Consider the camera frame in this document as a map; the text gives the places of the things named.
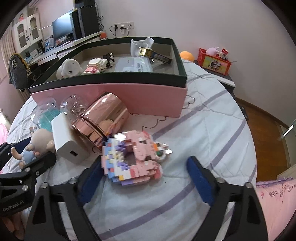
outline pink storage box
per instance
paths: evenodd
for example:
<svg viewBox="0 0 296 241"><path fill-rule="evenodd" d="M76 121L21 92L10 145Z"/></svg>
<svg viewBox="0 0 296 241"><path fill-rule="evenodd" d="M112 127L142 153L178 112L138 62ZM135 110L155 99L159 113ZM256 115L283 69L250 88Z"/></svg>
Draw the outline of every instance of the pink storage box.
<svg viewBox="0 0 296 241"><path fill-rule="evenodd" d="M79 46L54 63L30 87L31 96L39 105L53 97L57 105L67 97L77 94L92 103L104 92L117 95L130 113L179 117L187 94L187 75L177 47L172 39L153 37L152 49L172 59L171 65L152 64L153 72L114 72L115 66L104 73L83 74L58 79L57 69L70 58L79 62L82 69L93 58L113 53L115 65L119 58L130 57L131 39L127 37L96 41Z"/></svg>

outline nightstand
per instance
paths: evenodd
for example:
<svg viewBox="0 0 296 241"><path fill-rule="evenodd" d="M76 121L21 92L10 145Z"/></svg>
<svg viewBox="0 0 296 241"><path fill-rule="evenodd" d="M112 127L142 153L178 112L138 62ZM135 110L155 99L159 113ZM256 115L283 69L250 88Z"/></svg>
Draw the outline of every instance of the nightstand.
<svg viewBox="0 0 296 241"><path fill-rule="evenodd" d="M207 71L208 73L214 75L214 77L224 86L225 89L227 89L227 91L232 95L232 97L235 98L235 96L233 94L235 84L229 75L225 76L220 73L211 71L209 69L205 69L205 68L203 68L203 69L205 71Z"/></svg>

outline orange ball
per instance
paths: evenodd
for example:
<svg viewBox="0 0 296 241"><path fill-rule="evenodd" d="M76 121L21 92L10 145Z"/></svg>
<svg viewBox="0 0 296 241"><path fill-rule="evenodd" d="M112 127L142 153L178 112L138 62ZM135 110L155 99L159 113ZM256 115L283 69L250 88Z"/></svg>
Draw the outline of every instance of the orange ball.
<svg viewBox="0 0 296 241"><path fill-rule="evenodd" d="M182 59L186 59L186 60L189 60L189 61L191 61L191 62L194 61L194 57L193 57L192 53L187 52L187 51L183 51L183 52L181 52L181 53L180 53L180 57L181 57Z"/></svg>

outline rose gold container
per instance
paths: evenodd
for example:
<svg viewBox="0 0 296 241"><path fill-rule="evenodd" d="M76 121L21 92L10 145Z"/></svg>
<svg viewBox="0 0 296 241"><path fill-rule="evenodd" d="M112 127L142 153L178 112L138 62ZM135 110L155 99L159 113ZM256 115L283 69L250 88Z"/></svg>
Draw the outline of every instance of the rose gold container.
<svg viewBox="0 0 296 241"><path fill-rule="evenodd" d="M72 126L101 147L111 134L119 131L128 116L125 104L116 95L107 93L80 113Z"/></svg>

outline pink bedding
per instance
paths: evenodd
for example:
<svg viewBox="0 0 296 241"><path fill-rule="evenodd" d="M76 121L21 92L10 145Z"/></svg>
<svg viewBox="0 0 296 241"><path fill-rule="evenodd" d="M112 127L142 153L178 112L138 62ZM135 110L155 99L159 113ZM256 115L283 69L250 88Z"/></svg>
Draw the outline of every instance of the pink bedding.
<svg viewBox="0 0 296 241"><path fill-rule="evenodd" d="M6 142L8 131L4 124L0 123L0 145Z"/></svg>
<svg viewBox="0 0 296 241"><path fill-rule="evenodd" d="M264 213L268 240L273 241L285 229L296 210L296 180L259 185L256 193Z"/></svg>

